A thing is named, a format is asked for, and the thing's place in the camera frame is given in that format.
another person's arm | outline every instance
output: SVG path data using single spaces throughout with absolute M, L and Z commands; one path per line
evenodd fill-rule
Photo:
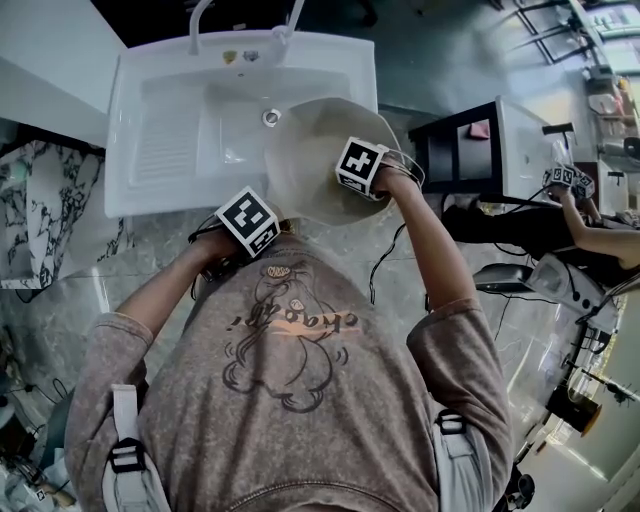
M 560 197 L 562 211 L 573 242 L 580 249 L 614 256 L 630 268 L 640 263 L 640 232 L 614 231 L 585 226 L 570 190 L 554 190 Z
M 583 199 L 580 201 L 580 209 L 582 209 L 594 221 L 602 220 L 598 208 L 596 208 L 593 199 Z
M 408 348 L 433 398 L 482 432 L 495 504 L 511 474 L 513 448 L 506 385 L 493 336 L 471 272 L 420 189 L 401 173 L 382 172 L 378 187 L 388 190 L 400 206 L 435 308 L 411 331 Z

small sticker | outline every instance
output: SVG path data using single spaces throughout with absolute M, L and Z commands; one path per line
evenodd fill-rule
M 247 62 L 254 62 L 260 58 L 260 54 L 255 50 L 247 50 L 242 54 L 242 57 Z
M 291 273 L 291 269 L 289 267 L 280 267 L 280 266 L 272 266 L 267 269 L 267 275 L 269 277 L 285 277 Z
M 300 299 L 291 299 L 289 306 L 291 306 L 291 309 L 294 311 L 302 311 L 304 309 L 304 304 Z
M 227 50 L 226 52 L 224 52 L 222 54 L 222 58 L 224 59 L 224 63 L 229 65 L 231 64 L 234 60 L 236 60 L 236 57 L 238 56 L 238 52 L 235 50 Z

marble wall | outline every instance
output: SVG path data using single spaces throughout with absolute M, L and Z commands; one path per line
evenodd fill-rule
M 26 180 L 0 192 L 0 288 L 46 288 L 133 247 L 104 214 L 104 158 L 34 141 L 0 159 Z

white sink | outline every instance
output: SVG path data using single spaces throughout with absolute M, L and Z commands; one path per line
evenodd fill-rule
M 108 216 L 217 206 L 247 185 L 264 194 L 268 110 L 339 97 L 377 112 L 373 43 L 296 32 L 283 65 L 274 66 L 270 42 L 266 31 L 203 34 L 198 56 L 187 55 L 188 38 L 121 56 L 107 145 Z M 226 64 L 229 51 L 236 59 Z

gray t-shirt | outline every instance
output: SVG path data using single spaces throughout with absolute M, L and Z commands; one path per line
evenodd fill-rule
M 356 286 L 291 236 L 201 298 L 141 400 L 141 439 L 174 511 L 437 511 L 434 400 L 484 434 L 494 501 L 511 470 L 505 385 L 479 304 L 426 316 L 407 344 Z M 103 510 L 113 383 L 141 385 L 131 318 L 91 333 L 66 434 L 85 510 Z

